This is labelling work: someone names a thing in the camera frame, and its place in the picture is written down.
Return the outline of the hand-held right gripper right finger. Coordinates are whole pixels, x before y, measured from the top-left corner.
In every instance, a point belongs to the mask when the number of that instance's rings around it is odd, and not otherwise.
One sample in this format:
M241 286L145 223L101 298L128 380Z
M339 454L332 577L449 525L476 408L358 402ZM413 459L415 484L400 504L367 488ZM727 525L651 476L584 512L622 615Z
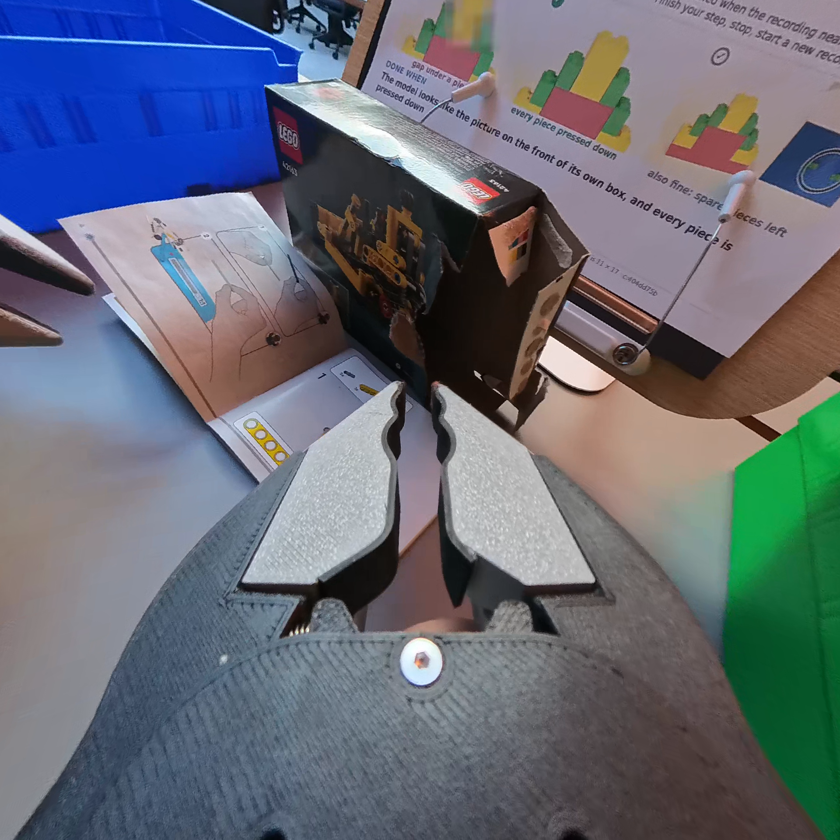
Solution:
M432 389L443 576L484 628L499 604L588 595L595 573L530 451L448 386Z

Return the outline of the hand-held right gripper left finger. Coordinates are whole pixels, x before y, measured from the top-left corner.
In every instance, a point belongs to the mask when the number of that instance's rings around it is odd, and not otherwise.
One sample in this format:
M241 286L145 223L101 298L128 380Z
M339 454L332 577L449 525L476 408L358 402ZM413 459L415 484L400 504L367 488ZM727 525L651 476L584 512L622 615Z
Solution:
M389 384L302 457L240 578L246 591L341 600L352 614L398 565L404 384Z

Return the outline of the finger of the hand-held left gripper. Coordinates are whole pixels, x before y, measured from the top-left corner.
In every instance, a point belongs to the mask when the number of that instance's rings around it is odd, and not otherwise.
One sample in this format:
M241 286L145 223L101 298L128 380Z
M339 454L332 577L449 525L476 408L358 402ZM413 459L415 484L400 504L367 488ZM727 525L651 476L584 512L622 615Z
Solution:
M92 296L96 291L82 270L5 216L1 216L1 267L79 295Z
M47 324L1 305L1 348L57 347L64 340Z

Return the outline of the blue plastic bin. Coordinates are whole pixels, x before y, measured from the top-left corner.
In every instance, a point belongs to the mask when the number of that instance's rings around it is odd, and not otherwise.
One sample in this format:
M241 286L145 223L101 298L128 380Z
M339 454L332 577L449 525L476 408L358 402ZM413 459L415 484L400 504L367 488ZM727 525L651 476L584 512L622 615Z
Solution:
M1 35L271 49L278 64L302 52L198 1L2 1Z
M279 179L265 86L301 52L2 37L1 212L31 233Z

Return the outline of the black toy set box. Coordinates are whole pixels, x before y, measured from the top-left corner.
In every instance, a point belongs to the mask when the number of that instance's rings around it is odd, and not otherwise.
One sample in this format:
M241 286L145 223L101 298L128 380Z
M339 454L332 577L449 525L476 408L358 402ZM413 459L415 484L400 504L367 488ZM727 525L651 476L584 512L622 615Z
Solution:
M341 80L266 86L291 240L343 327L429 405L515 429L586 248L544 192Z

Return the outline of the silver stand base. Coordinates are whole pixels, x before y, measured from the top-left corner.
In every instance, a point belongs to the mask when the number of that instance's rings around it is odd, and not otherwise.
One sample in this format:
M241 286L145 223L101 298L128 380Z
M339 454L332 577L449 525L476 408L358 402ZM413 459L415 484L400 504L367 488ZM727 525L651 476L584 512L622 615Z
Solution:
M539 368L562 386L582 394L603 392L615 381L614 376L551 337L540 354Z

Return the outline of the paper instruction booklet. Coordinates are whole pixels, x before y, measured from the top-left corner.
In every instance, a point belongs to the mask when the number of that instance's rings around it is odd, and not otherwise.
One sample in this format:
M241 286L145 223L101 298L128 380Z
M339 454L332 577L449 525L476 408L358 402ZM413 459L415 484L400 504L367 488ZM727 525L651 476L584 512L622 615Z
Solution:
M202 419L261 481L397 380L248 192L59 224Z

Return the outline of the green plastic bin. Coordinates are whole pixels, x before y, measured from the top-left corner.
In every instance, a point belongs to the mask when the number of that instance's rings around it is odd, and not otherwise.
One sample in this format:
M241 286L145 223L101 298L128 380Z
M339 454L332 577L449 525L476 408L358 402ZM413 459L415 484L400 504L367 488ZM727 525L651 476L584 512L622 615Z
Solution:
M736 469L722 640L753 735L839 838L839 395Z

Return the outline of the wooden display board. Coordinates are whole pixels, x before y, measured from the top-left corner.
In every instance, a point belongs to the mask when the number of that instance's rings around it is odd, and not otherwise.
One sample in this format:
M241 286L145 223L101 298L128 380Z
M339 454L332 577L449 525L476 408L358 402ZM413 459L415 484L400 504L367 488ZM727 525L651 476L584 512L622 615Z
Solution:
M362 89L390 2L365 2L343 78ZM646 371L630 374L554 325L561 341L604 372L676 413L736 418L775 408L838 368L838 251L729 358L664 326Z

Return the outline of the dark cabinet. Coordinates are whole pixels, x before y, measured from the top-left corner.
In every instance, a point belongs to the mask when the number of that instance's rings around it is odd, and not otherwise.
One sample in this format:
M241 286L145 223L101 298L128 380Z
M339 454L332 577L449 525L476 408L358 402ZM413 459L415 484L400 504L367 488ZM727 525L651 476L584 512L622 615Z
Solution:
M206 3L269 34L283 32L286 25L287 1L206 1Z

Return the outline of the white instruction poster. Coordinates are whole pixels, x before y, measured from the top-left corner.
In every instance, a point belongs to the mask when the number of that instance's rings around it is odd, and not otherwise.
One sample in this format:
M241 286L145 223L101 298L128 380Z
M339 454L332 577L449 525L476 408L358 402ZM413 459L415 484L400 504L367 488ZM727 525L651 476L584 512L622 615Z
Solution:
M729 358L838 251L838 2L390 2L362 90L539 186L587 279Z

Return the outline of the metal ledge rail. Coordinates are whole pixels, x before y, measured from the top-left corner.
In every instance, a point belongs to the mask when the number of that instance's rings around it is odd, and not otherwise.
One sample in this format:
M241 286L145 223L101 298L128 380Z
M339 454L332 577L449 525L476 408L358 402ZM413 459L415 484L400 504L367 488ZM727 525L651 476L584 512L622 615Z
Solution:
M638 375L651 361L648 343L658 321L580 276L571 286L555 325L605 361Z

